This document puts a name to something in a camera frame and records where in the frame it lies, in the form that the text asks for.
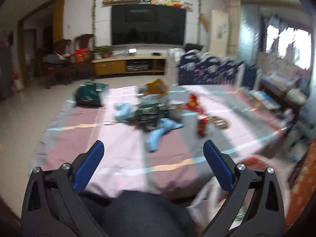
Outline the black wall television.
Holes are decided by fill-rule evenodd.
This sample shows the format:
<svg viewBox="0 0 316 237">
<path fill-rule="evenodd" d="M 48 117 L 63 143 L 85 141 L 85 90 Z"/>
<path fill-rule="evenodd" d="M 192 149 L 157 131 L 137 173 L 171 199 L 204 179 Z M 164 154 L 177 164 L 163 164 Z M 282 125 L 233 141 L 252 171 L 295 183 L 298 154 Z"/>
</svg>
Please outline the black wall television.
<svg viewBox="0 0 316 237">
<path fill-rule="evenodd" d="M 122 4 L 111 8 L 113 45 L 183 45 L 186 11 L 150 4 Z"/>
</svg>

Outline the yellow wooden TV cabinet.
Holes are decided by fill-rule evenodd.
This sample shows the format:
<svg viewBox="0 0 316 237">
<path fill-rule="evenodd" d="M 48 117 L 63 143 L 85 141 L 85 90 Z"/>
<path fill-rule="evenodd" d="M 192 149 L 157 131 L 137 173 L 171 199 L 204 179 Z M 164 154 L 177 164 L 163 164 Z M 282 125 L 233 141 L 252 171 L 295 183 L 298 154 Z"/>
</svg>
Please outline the yellow wooden TV cabinet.
<svg viewBox="0 0 316 237">
<path fill-rule="evenodd" d="M 164 74 L 166 56 L 112 56 L 93 60 L 92 63 L 97 77 L 119 74 Z"/>
</svg>

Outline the striped pink grey tablecloth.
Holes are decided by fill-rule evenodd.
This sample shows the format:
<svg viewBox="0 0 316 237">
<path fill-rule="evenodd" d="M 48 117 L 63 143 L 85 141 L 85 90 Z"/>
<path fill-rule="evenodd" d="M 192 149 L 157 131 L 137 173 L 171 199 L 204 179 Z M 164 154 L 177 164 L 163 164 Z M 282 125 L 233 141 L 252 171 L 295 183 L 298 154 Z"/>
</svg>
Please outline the striped pink grey tablecloth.
<svg viewBox="0 0 316 237">
<path fill-rule="evenodd" d="M 31 167 L 54 170 L 72 163 L 95 141 L 104 144 L 104 156 L 87 190 L 114 197 L 122 190 L 140 190 L 168 199 L 195 195 L 213 176 L 202 148 L 206 140 L 234 160 L 253 155 L 274 155 L 272 146 L 286 126 L 273 113 L 256 108 L 241 89 L 221 85 L 173 86 L 171 100 L 187 102 L 196 94 L 210 116 L 225 119 L 229 127 L 207 126 L 205 137 L 197 133 L 197 114 L 183 111 L 183 127 L 163 135 L 159 148 L 149 152 L 144 130 L 116 122 L 116 103 L 139 103 L 137 87 L 110 89 L 105 106 L 81 108 L 69 100 L 40 138 Z"/>
</svg>

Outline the red gift box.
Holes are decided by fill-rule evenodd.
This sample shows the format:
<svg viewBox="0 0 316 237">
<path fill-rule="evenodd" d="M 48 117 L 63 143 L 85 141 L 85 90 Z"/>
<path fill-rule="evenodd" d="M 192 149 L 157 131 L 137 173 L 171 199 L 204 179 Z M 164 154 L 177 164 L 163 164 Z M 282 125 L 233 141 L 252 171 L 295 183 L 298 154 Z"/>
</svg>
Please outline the red gift box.
<svg viewBox="0 0 316 237">
<path fill-rule="evenodd" d="M 77 49 L 74 51 L 74 61 L 75 63 L 85 63 L 91 58 L 91 52 L 89 48 Z"/>
</svg>

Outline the stack of books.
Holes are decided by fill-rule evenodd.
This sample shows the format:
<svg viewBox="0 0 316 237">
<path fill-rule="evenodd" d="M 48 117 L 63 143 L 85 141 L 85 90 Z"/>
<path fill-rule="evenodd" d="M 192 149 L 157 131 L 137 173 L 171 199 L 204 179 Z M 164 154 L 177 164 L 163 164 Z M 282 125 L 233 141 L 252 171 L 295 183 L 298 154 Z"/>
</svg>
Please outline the stack of books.
<svg viewBox="0 0 316 237">
<path fill-rule="evenodd" d="M 250 96 L 250 98 L 257 101 L 263 108 L 269 111 L 277 111 L 281 108 L 280 104 L 278 104 L 264 91 L 248 90 L 246 93 Z"/>
</svg>

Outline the small white clock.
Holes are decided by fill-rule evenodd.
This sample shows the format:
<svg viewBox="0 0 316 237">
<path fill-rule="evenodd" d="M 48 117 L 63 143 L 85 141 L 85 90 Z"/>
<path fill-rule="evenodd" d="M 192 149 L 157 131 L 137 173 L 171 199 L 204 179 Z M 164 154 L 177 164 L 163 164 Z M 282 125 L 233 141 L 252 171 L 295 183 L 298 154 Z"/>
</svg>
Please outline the small white clock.
<svg viewBox="0 0 316 237">
<path fill-rule="evenodd" d="M 136 48 L 130 48 L 129 49 L 129 54 L 136 54 L 137 53 L 137 49 Z"/>
</svg>

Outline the red snack bag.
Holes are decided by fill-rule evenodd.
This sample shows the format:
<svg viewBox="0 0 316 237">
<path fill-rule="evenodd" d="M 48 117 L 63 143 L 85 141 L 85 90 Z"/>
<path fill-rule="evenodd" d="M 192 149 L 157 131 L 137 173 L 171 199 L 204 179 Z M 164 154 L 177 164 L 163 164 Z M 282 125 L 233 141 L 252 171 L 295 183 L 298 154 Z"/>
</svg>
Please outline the red snack bag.
<svg viewBox="0 0 316 237">
<path fill-rule="evenodd" d="M 197 113 L 197 134 L 200 137 L 205 136 L 209 117 L 205 109 L 199 103 L 197 95 L 189 93 L 188 101 L 184 104 L 183 109 Z"/>
</svg>

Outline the dark green tissue box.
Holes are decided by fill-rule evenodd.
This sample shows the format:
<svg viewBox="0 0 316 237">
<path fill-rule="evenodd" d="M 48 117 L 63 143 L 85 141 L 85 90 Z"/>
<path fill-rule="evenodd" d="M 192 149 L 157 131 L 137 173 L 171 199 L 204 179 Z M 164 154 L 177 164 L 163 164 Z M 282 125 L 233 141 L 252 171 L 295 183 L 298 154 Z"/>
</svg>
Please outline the dark green tissue box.
<svg viewBox="0 0 316 237">
<path fill-rule="evenodd" d="M 108 85 L 94 81 L 87 81 L 74 92 L 77 106 L 99 108 L 104 106 L 104 97 L 108 93 Z"/>
</svg>

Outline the light blue cloth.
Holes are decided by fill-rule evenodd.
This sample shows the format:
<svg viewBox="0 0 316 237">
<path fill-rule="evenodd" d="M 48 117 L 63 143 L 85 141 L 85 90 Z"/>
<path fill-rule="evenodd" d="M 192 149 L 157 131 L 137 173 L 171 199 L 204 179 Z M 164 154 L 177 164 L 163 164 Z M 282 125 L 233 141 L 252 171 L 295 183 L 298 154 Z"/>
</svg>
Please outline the light blue cloth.
<svg viewBox="0 0 316 237">
<path fill-rule="evenodd" d="M 169 118 L 162 118 L 159 121 L 158 128 L 150 131 L 146 139 L 146 148 L 149 152 L 155 152 L 159 148 L 159 142 L 163 135 L 172 130 L 183 128 L 184 124 L 176 122 Z"/>
</svg>

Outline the potted green plant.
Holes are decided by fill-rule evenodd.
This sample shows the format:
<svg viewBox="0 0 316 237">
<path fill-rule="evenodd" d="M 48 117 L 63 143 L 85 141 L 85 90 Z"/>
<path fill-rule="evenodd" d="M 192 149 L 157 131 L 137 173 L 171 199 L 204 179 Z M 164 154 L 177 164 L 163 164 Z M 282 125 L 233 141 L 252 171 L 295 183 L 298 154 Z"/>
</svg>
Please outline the potted green plant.
<svg viewBox="0 0 316 237">
<path fill-rule="evenodd" d="M 112 45 L 101 45 L 95 46 L 93 52 L 101 56 L 101 58 L 109 58 L 113 54 L 113 50 Z"/>
</svg>

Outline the shelf with toys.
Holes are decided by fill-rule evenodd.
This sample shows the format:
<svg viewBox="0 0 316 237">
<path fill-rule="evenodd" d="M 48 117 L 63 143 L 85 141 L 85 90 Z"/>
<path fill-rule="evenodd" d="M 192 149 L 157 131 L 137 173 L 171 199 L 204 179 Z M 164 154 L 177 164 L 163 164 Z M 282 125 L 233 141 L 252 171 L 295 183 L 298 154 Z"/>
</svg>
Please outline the shelf with toys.
<svg viewBox="0 0 316 237">
<path fill-rule="evenodd" d="M 102 5 L 104 7 L 111 6 L 111 5 L 132 4 L 132 3 L 161 5 L 161 6 L 184 9 L 187 12 L 193 12 L 193 3 L 183 2 L 181 0 L 103 0 L 102 1 Z"/>
</svg>

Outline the green packaging trash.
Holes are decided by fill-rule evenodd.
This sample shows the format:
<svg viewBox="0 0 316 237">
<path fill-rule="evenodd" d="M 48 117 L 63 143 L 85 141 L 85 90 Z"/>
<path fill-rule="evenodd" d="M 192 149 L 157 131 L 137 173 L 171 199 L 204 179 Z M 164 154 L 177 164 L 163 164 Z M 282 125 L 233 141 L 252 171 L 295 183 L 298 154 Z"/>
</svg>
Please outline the green packaging trash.
<svg viewBox="0 0 316 237">
<path fill-rule="evenodd" d="M 162 118 L 169 117 L 170 109 L 163 103 L 144 103 L 135 111 L 134 118 L 148 129 L 156 129 Z"/>
</svg>

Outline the yellow snack bag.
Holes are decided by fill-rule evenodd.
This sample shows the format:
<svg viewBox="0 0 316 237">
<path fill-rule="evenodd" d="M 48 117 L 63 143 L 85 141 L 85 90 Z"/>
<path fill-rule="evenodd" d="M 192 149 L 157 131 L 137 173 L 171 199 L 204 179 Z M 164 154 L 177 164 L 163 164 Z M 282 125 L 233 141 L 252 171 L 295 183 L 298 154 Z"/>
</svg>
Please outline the yellow snack bag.
<svg viewBox="0 0 316 237">
<path fill-rule="evenodd" d="M 166 82 L 158 78 L 152 82 L 149 82 L 145 85 L 144 95 L 160 95 L 164 96 L 169 93 L 169 87 Z"/>
</svg>

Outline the navy white playpen fence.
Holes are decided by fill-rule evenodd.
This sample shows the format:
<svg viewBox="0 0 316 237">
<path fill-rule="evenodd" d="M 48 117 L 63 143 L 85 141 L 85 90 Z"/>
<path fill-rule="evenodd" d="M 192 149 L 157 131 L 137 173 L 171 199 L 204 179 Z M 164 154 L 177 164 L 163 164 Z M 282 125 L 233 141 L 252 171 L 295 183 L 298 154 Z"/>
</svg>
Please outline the navy white playpen fence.
<svg viewBox="0 0 316 237">
<path fill-rule="evenodd" d="M 199 50 L 169 49 L 165 80 L 168 85 L 229 85 L 257 89 L 261 69 L 230 57 L 214 56 Z"/>
</svg>

